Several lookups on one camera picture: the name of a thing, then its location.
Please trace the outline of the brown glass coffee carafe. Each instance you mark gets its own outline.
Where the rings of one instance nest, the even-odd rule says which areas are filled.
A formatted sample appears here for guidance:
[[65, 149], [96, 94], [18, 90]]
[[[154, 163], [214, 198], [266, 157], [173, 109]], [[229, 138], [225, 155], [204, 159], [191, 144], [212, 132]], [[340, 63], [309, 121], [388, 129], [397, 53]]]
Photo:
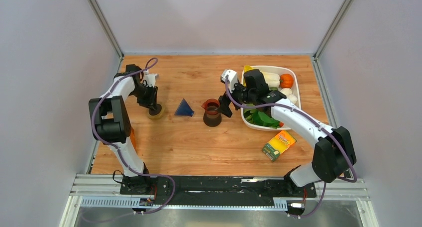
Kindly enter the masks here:
[[219, 112], [220, 103], [216, 99], [206, 100], [201, 107], [205, 110], [203, 122], [209, 127], [216, 127], [221, 123], [221, 113]]

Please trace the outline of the blue glass cone dripper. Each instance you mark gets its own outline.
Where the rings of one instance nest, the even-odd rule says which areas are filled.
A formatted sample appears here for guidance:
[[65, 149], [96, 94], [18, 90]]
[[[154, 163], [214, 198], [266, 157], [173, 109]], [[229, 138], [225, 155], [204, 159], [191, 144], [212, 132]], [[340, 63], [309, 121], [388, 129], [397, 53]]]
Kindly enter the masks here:
[[178, 108], [175, 111], [175, 116], [190, 116], [194, 115], [193, 109], [189, 106], [185, 99], [182, 99]]

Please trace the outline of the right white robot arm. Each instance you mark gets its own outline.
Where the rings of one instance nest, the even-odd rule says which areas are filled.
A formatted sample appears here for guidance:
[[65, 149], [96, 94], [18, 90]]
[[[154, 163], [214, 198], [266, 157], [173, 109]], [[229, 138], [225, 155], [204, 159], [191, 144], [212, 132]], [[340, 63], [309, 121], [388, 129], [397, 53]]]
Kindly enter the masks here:
[[252, 69], [243, 75], [245, 84], [239, 82], [234, 70], [226, 69], [220, 77], [225, 93], [220, 96], [220, 110], [227, 117], [232, 116], [229, 105], [237, 109], [257, 109], [271, 118], [282, 122], [299, 134], [314, 148], [311, 163], [300, 165], [285, 175], [284, 190], [290, 196], [297, 196], [310, 183], [323, 181], [331, 183], [350, 170], [356, 182], [353, 168], [356, 155], [350, 132], [343, 126], [334, 128], [313, 118], [279, 91], [271, 90], [263, 74]]

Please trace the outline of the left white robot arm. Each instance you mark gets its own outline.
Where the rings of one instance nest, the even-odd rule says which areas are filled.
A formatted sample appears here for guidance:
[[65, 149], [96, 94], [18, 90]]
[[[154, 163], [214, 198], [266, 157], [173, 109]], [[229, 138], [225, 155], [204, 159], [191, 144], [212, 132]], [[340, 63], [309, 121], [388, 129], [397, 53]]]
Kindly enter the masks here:
[[116, 155], [124, 176], [135, 178], [133, 188], [140, 194], [150, 192], [152, 180], [148, 178], [150, 174], [144, 161], [135, 151], [134, 129], [125, 101], [134, 96], [138, 105], [147, 109], [150, 119], [163, 114], [164, 107], [157, 102], [158, 74], [149, 71], [157, 62], [157, 58], [152, 58], [144, 68], [127, 65], [124, 72], [114, 76], [113, 83], [103, 95], [88, 102], [94, 138]]

